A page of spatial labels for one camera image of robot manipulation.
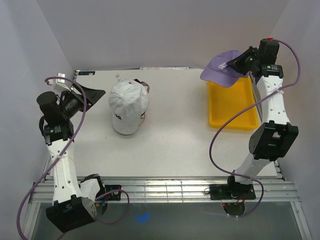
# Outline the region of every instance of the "white wall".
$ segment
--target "white wall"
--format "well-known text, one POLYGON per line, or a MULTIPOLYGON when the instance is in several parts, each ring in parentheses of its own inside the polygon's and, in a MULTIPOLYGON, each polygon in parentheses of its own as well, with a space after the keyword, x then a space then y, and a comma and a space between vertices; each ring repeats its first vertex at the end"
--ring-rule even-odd
MULTIPOLYGON (((320 2, 290 0, 271 36, 288 42, 301 61, 300 83, 284 94, 299 135, 279 164, 284 176, 295 182, 313 239, 320 239, 320 2)), ((285 82, 294 81, 296 63, 284 46, 278 64, 284 68, 285 82)))
POLYGON ((73 70, 36 0, 0 0, 0 239, 18 237, 18 206, 44 167, 37 96, 73 70))
POLYGON ((288 0, 37 2, 74 69, 106 70, 204 67, 268 37, 288 0))

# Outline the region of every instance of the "purple baseball cap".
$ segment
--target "purple baseball cap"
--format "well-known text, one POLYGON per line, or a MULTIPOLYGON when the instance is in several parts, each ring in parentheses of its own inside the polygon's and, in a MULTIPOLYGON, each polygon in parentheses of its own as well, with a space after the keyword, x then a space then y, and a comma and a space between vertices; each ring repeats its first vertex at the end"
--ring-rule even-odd
POLYGON ((242 52, 238 50, 220 53, 212 58, 201 73, 200 78, 216 83, 224 88, 231 87, 239 78, 247 78, 248 74, 244 76, 227 65, 227 62, 239 57, 241 54, 242 52))

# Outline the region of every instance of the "black bracket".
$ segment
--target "black bracket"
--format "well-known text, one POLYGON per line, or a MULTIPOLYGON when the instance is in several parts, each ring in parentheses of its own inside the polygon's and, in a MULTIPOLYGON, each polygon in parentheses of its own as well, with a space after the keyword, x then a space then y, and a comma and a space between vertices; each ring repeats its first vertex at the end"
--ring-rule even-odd
POLYGON ((264 122, 249 140, 249 152, 254 159, 275 161, 283 158, 298 136, 297 126, 264 122))
MULTIPOLYGON (((85 96, 86 96, 86 110, 88 111, 105 93, 106 91, 104 90, 98 90, 98 89, 91 89, 85 86, 82 86, 82 89, 85 92, 85 96)), ((81 93, 80 88, 74 84, 73 87, 78 90, 78 92, 81 93)), ((73 97, 75 97, 80 103, 82 103, 80 111, 83 112, 84 111, 84 97, 82 94, 77 94, 74 91, 71 91, 71 94, 73 95, 73 97)))
POLYGON ((209 193, 211 200, 234 200, 244 195, 247 200, 256 199, 254 186, 236 182, 234 176, 228 177, 227 184, 210 184, 209 193))
POLYGON ((226 64, 237 73, 246 75, 251 71, 256 78, 269 75, 284 77, 282 67, 275 65, 279 51, 279 42, 273 39, 262 39, 259 48, 250 46, 240 56, 228 61, 226 64))
MULTIPOLYGON (((112 190, 117 190, 117 189, 121 189, 122 186, 121 185, 104 185, 105 188, 105 192, 110 192, 112 190)), ((119 201, 121 200, 121 192, 113 192, 111 194, 108 194, 107 196, 105 196, 105 198, 103 198, 104 200, 107 201, 119 201)))

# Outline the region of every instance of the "white baseball cap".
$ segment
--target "white baseball cap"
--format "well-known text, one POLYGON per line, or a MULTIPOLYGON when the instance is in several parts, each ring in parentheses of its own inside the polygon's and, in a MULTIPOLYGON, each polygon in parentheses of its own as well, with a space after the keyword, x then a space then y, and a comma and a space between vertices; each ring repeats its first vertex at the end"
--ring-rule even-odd
POLYGON ((114 129, 124 135, 137 131, 141 116, 149 105, 149 94, 139 80, 118 80, 110 91, 109 106, 112 110, 114 129))

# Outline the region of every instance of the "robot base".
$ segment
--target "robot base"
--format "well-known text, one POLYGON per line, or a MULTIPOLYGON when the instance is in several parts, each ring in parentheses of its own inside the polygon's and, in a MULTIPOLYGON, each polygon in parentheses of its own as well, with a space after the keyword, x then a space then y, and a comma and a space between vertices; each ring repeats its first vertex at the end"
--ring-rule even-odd
POLYGON ((210 184, 209 194, 211 200, 235 200, 245 195, 246 200, 256 199, 252 184, 235 182, 234 176, 229 176, 227 184, 210 184))

